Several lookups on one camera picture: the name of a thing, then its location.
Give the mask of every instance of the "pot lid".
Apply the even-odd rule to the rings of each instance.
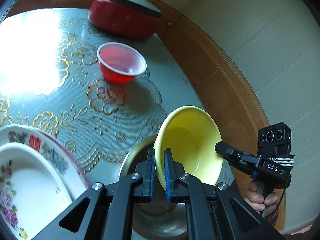
[[[160,17],[162,12],[147,0],[110,0],[125,6],[128,6],[145,14]]]

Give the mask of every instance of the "red pot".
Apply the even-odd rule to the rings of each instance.
[[[88,19],[106,31],[133,39],[150,37],[162,13],[147,0],[94,0]]]

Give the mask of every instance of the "finger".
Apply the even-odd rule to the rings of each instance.
[[[251,192],[256,192],[257,189],[258,189],[257,183],[254,180],[250,181],[248,185],[248,190],[250,190]]]
[[[278,202],[279,202],[279,195],[276,192],[269,194],[264,200],[264,204],[266,206],[271,206],[273,204],[277,204]]]
[[[256,192],[252,192],[250,190],[247,190],[245,192],[245,196],[252,202],[252,203],[263,203],[264,197],[261,194],[258,194]]]
[[[266,216],[271,214],[277,206],[277,203],[266,207]]]
[[[260,203],[252,203],[248,198],[244,199],[255,211],[259,213],[259,211],[263,211],[265,209],[264,204]]]

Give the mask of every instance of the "floral plate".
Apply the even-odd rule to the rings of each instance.
[[[70,153],[49,135],[25,125],[7,125],[0,129],[0,146],[18,142],[35,149],[60,175],[72,201],[89,186],[89,181]]]
[[[1,216],[17,238],[32,239],[71,203],[52,165],[21,143],[0,146]]]

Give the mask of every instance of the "camera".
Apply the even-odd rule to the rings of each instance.
[[[258,131],[258,156],[279,158],[279,155],[290,155],[291,129],[280,122]]]

